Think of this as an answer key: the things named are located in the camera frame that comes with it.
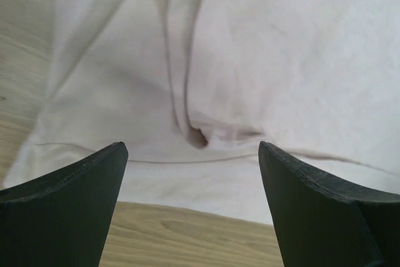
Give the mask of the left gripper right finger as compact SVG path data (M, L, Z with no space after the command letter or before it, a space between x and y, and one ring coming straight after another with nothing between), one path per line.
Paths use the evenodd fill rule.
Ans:
M261 142L262 183L285 266L398 266L399 195Z

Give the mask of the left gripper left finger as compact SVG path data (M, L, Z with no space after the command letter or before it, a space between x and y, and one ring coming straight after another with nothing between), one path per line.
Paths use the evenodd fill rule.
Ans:
M127 161L113 143L1 190L1 266L98 266Z

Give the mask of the beige t shirt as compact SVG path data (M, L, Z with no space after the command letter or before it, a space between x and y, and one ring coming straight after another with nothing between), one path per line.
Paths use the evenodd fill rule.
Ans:
M271 224L270 142L399 192L399 0L57 0L9 188L122 141L120 201Z

